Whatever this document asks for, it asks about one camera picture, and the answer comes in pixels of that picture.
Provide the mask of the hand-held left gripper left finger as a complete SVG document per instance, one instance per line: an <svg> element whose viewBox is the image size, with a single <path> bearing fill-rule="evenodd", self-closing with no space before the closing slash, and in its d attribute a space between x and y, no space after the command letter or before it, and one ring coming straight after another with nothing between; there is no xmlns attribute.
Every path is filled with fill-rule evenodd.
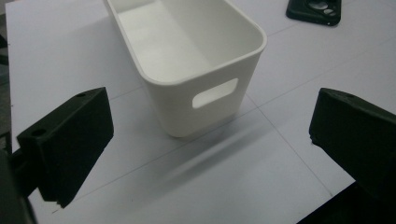
<svg viewBox="0 0 396 224"><path fill-rule="evenodd" d="M11 164L21 194L38 189L45 201L66 207L113 135L105 88L73 96L17 136Z"/></svg>

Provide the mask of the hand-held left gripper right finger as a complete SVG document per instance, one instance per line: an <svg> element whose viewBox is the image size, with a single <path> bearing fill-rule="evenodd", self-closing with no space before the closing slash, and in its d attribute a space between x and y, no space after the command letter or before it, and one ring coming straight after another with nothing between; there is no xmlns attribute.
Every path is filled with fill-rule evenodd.
<svg viewBox="0 0 396 224"><path fill-rule="evenodd" d="M396 115L353 94L322 88L309 134L372 197L396 203Z"/></svg>

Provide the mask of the white plastic storage bin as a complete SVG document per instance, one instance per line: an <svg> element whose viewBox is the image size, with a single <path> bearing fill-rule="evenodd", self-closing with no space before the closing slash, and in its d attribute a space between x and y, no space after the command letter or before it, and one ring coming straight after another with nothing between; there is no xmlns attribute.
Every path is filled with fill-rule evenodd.
<svg viewBox="0 0 396 224"><path fill-rule="evenodd" d="M164 130L189 136L240 107L267 43L230 0L104 0Z"/></svg>

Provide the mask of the white table sheet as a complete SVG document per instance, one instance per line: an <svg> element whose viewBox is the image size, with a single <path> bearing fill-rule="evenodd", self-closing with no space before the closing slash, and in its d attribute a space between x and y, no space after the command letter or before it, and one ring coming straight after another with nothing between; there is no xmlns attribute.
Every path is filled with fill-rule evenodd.
<svg viewBox="0 0 396 224"><path fill-rule="evenodd" d="M295 224L351 183L311 143L323 87L396 114L396 0L342 0L334 27L288 0L231 0L267 45L234 117L191 138L159 124L104 0L6 6L12 131L105 87L114 137L66 207L30 197L40 224Z"/></svg>

